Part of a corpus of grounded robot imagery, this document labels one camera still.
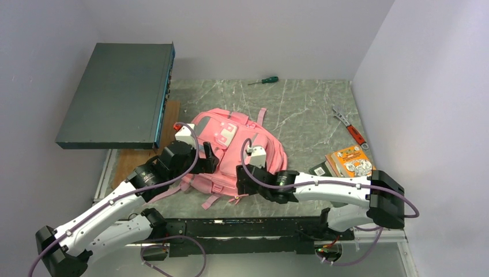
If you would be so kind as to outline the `pink student backpack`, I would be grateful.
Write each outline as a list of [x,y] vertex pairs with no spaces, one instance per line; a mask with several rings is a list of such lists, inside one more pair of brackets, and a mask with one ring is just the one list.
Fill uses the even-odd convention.
[[263,126],[266,109],[260,109],[258,119],[252,121],[246,114],[214,108],[199,113],[191,122],[199,143],[210,142],[214,154],[219,158],[216,172],[213,174],[188,174],[183,177],[175,188],[154,197],[150,202],[166,198],[179,191],[193,187],[209,198],[202,204],[208,209],[222,196],[230,196],[231,201],[238,203],[246,196],[236,187],[236,167],[241,164],[239,155],[245,139],[251,139],[253,146],[259,146],[266,152],[267,171],[275,174],[285,170],[288,158],[283,145]]

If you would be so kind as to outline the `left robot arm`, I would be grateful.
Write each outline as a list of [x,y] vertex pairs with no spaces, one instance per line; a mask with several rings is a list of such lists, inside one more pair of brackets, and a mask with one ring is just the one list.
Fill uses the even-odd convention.
[[214,173],[219,159],[209,142],[195,147],[175,140],[160,155],[136,167],[106,198],[75,219],[56,228],[44,226],[36,234],[38,262],[51,276],[81,276],[88,267],[133,242],[161,241],[166,234],[164,217],[154,208],[118,223],[122,216],[154,200],[189,173]]

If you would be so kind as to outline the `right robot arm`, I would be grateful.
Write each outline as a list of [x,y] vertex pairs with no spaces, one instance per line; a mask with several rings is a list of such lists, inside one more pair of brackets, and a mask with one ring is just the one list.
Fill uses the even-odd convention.
[[390,175],[374,170],[366,177],[320,177],[293,170],[272,174],[253,165],[236,168],[238,191],[259,194],[268,201],[285,204],[302,201],[341,203],[318,223],[318,233],[332,239],[351,227],[374,223],[388,229],[405,226],[404,188]]

